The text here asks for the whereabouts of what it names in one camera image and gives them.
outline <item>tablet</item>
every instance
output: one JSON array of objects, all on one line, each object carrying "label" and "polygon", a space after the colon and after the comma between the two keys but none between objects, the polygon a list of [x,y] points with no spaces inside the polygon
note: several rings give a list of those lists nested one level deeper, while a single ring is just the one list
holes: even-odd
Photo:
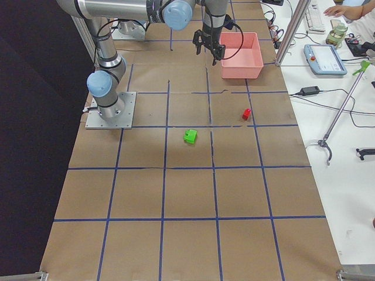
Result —
[{"label": "tablet", "polygon": [[335,47],[328,44],[307,44],[304,53],[312,72],[317,75],[345,75],[347,70]]}]

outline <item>pink plastic tray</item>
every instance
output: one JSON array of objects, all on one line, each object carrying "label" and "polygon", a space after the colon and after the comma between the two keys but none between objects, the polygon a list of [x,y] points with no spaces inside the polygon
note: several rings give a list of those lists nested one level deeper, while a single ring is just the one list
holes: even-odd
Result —
[{"label": "pink plastic tray", "polygon": [[[220,44],[226,45],[225,57],[234,54],[241,45],[241,33],[223,32]],[[258,36],[255,32],[244,32],[244,44],[231,59],[221,61],[222,78],[257,78],[263,68]]]}]

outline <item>computer keyboard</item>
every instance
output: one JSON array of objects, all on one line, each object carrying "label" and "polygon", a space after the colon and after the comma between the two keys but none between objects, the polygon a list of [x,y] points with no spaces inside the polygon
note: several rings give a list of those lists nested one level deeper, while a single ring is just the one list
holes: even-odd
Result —
[{"label": "computer keyboard", "polygon": [[305,12],[306,31],[314,34],[325,34],[326,28],[322,22],[321,11],[318,7],[318,0],[312,0]]}]

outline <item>red block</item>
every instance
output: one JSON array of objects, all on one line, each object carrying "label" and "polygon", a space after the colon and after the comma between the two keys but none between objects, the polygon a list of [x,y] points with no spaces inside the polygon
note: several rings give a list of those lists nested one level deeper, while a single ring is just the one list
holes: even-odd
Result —
[{"label": "red block", "polygon": [[250,114],[251,114],[251,109],[249,109],[249,108],[247,108],[245,111],[244,111],[244,113],[242,114],[242,119],[244,119],[244,120],[248,120],[248,118],[249,118],[249,116],[250,116]]}]

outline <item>tablet screen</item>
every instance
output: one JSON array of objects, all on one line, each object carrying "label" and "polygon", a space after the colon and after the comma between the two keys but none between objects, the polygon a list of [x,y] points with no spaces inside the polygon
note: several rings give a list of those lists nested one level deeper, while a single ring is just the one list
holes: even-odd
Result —
[{"label": "tablet screen", "polygon": [[337,60],[330,46],[311,46],[316,62],[323,71],[341,71],[340,63]]}]

